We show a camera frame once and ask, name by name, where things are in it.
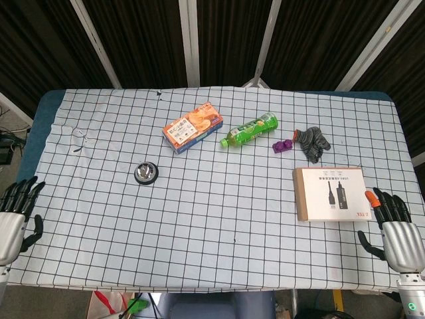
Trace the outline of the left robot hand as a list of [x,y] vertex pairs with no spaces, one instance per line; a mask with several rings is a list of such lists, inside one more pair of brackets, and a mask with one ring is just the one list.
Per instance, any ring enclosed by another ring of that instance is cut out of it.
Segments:
[[39,193],[45,182],[38,177],[12,183],[1,194],[1,266],[11,264],[20,253],[25,253],[43,235],[44,224],[40,215],[34,216],[35,228],[24,237]]

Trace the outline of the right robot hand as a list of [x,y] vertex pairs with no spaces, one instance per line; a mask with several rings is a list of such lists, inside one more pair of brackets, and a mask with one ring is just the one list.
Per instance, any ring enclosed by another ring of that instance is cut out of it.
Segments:
[[400,274],[421,273],[424,270],[424,244],[406,203],[399,196],[377,187],[366,191],[365,196],[381,231],[383,248],[372,246],[364,232],[358,231],[362,247]]

